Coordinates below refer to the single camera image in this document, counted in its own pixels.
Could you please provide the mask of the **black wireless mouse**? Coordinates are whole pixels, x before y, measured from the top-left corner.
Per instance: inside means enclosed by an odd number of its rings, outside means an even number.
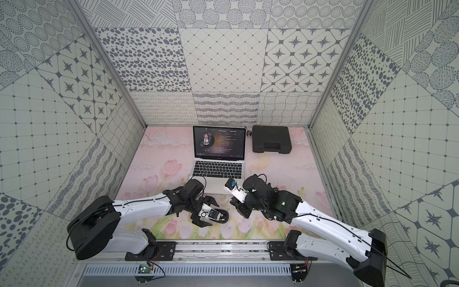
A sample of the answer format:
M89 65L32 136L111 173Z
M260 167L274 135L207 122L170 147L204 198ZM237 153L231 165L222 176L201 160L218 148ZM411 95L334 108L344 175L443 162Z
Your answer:
M208 219L219 224L225 224L229 220L229 213L223 209L211 209Z

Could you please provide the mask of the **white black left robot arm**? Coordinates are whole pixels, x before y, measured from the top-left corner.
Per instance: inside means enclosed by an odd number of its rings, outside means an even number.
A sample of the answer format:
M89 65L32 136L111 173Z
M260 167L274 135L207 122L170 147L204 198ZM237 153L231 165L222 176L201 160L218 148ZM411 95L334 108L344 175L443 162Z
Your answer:
M103 252L124 252L127 261L153 262L173 258L175 244L160 243L150 229L135 232L124 229L146 218L190 213L193 225L204 228L225 224L229 213L220 209L215 198L203 196L205 185L190 179L185 185L161 194L135 200L111 200L101 196L67 226L66 247L76 259L85 260Z

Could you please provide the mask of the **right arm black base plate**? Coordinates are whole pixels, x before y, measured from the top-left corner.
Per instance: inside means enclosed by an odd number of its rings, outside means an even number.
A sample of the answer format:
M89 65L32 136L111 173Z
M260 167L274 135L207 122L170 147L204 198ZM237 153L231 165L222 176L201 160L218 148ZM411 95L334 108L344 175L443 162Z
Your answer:
M271 261L317 261L317 257L305 257L297 250L296 241L302 233L298 230L291 230L284 241L269 241L267 243L268 253Z

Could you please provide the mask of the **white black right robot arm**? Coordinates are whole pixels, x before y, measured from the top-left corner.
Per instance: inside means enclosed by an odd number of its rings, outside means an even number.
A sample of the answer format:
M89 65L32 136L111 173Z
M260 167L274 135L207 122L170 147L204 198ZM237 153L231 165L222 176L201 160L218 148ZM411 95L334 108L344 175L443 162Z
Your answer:
M230 178L224 189L232 194L230 203L242 217L249 218L257 210L268 220L286 222L320 237L311 239L298 230L289 232L284 242L286 252L344 266L372 287L386 284L387 236L381 230L349 226L296 194L272 187L257 175L248 177L243 185Z

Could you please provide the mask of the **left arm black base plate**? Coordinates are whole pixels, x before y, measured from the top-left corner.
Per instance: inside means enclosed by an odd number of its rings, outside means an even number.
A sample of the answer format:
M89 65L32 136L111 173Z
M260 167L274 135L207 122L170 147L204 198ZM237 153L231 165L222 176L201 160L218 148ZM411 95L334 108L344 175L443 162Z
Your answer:
M148 245L138 254L131 252L126 253L126 261L172 261L176 242L165 242L158 241L156 237L150 232L149 229L143 228L142 231L145 233L148 239Z

